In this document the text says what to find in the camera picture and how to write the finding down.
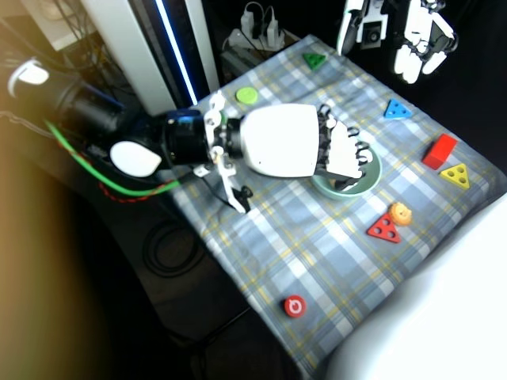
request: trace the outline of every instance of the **green cable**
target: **green cable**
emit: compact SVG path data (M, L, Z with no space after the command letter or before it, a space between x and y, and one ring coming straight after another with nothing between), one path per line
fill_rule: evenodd
M123 186L116 184L115 182L104 176L102 173L98 172L83 157L81 157L78 154L78 152L76 152L74 147L72 147L72 145L67 141L67 139L65 139L65 137L60 133L58 128L56 128L52 123L48 122L47 120L45 120L44 122L48 126L49 131L51 131L51 133L56 137L56 140L60 144L62 144L63 148L65 148L65 150L67 150L71 154L71 156L74 158L74 160L78 162L79 165L81 165L88 173L97 178L100 182L109 186L113 190L116 190L117 192L124 194L125 196L135 196L135 197L155 196L162 192L167 192L172 188L176 188L177 186L180 185L180 183L177 180L174 180L170 184L165 184L163 186L152 188L150 190L131 190L129 188L124 188Z

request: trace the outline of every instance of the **led light strip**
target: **led light strip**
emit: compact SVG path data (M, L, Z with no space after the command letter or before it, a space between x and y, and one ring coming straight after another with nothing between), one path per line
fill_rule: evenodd
M187 69L185 64L183 63L183 58L181 57L180 48L177 46L176 37L174 36L173 28L169 22L169 16L167 14L166 8L162 0L155 0L157 4L158 12L162 18L162 23L164 24L164 28L166 29L167 36L169 37L169 41L171 46L173 47L174 55L176 55L177 64L180 67L181 73L183 74L183 79L185 80L185 84L187 85L187 90L189 91L190 98L192 99L193 105L197 104L196 94L193 92L192 83L190 82L189 74L187 73Z

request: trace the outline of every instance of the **white symbol on red disc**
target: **white symbol on red disc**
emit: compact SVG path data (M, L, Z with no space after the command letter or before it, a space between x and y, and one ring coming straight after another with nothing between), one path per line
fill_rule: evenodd
M291 295L287 297L284 303L285 313L289 317L301 317L307 309L307 304L304 299L298 295Z

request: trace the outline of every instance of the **power strip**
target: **power strip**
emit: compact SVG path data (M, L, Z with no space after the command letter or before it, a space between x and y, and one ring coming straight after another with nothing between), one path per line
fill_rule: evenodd
M229 36L228 42L230 46L237 46L239 48L244 49L252 49L253 45L257 50L279 51L285 45L285 33L280 32L278 34L278 38L274 36L273 40L269 41L272 43L269 44L268 38L265 36L259 36L258 39L253 38L247 39L241 33L241 30L236 28L232 31L231 35Z

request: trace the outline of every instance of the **checkered tablecloth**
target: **checkered tablecloth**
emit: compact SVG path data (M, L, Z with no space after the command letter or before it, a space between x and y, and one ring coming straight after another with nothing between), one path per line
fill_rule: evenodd
M302 57L313 52L327 56L316 71ZM244 86L258 89L254 106L235 100L236 91ZM332 350L461 220L507 190L505 176L465 142L458 143L442 169L464 162L469 190L424 166L425 150L448 131L313 36L226 85L223 94L228 100L225 112L231 117L265 105L326 102L340 121L359 126L361 139L382 158L379 184L364 196L341 201L322 196L310 179L263 177L242 161L236 180L254 193L247 215L213 198L201 180L172 192L305 377L315 376ZM404 102L414 115L386 120L383 113L391 98ZM199 108L206 107L204 99ZM402 242L368 236L368 227L396 201L414 212L414 222L398 228ZM303 317L285 314L280 303L289 295L305 298Z

